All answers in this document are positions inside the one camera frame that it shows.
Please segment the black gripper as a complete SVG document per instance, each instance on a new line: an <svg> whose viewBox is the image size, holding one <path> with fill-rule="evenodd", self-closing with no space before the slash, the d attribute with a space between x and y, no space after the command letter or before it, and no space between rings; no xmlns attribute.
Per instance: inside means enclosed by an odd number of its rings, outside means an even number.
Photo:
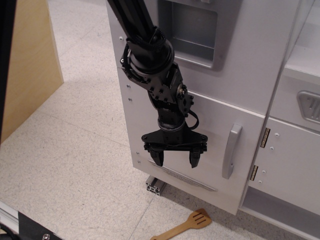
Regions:
<svg viewBox="0 0 320 240"><path fill-rule="evenodd" d="M201 154L207 151L208 137L191 130L185 123L177 131L160 129L144 134L141 140L157 166L162 167L164 164L164 151L187 151L191 167L196 168Z"/></svg>

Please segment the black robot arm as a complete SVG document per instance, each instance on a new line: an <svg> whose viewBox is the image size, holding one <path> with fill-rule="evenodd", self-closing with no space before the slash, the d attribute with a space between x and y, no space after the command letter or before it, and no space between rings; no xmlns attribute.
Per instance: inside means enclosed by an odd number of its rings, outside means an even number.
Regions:
<svg viewBox="0 0 320 240"><path fill-rule="evenodd" d="M125 35L122 69L127 78L148 92L158 112L159 130L144 134L141 140L158 166L163 166L165 151L187 151L192 168L207 151L208 137L189 127L186 118L198 116L191 110L194 97L177 63L172 44L151 20L142 0L110 0L109 5Z"/></svg>

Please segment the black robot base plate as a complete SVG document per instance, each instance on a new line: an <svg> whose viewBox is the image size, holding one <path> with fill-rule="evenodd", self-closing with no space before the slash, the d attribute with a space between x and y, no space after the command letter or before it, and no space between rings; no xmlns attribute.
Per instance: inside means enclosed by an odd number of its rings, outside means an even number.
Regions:
<svg viewBox="0 0 320 240"><path fill-rule="evenodd" d="M62 240L57 234L18 212L18 236L21 240Z"/></svg>

